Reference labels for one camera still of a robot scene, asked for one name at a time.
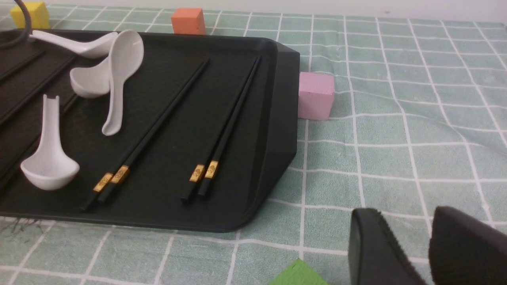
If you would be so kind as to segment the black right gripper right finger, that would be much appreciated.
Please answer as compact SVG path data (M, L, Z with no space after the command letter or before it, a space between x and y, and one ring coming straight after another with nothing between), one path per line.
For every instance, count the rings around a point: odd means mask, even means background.
M436 285L505 285L505 233L451 206L433 215L429 264Z

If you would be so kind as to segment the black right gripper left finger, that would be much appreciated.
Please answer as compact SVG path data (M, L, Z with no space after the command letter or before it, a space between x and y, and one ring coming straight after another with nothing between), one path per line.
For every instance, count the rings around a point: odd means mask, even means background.
M352 285L426 284L376 209L352 212L348 266Z

